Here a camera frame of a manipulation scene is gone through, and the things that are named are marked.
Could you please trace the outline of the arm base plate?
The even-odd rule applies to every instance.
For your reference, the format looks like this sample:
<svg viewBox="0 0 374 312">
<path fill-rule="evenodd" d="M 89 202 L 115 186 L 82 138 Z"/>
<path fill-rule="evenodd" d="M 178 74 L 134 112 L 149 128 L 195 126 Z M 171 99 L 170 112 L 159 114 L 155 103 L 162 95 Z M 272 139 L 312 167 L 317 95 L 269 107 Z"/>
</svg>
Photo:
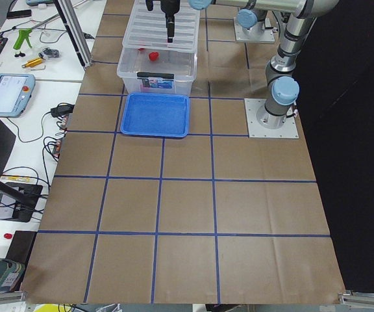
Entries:
<svg viewBox="0 0 374 312">
<path fill-rule="evenodd" d="M 298 139 L 292 108 L 283 116 L 274 116 L 266 110 L 265 102 L 265 99 L 244 99 L 249 138 Z"/>
<path fill-rule="evenodd" d="M 252 42 L 259 44 L 274 44 L 274 27 L 271 25 L 269 18 L 264 21 L 257 22 L 250 29 L 242 27 L 238 23 L 238 19 L 234 18 L 234 32 L 237 42 Z"/>
</svg>

